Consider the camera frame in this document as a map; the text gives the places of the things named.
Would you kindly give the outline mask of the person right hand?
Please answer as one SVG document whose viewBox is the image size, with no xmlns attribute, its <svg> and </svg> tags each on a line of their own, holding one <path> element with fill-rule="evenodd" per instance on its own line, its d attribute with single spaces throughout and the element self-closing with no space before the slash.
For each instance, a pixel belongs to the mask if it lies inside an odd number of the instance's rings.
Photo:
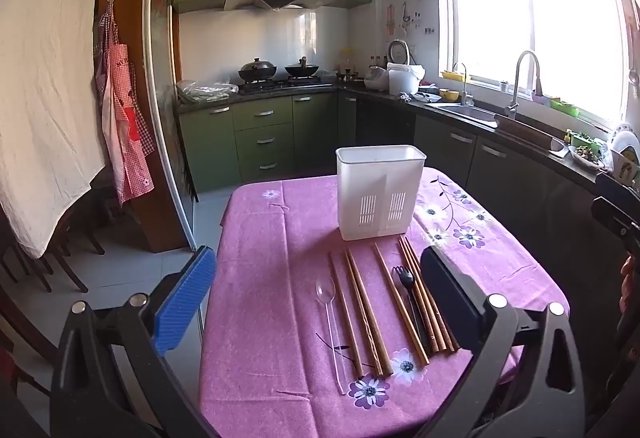
<svg viewBox="0 0 640 438">
<path fill-rule="evenodd" d="M 620 284 L 620 313 L 624 314 L 628 308 L 632 291 L 634 290 L 634 256 L 629 254 L 620 268 L 622 284 Z"/>
</svg>

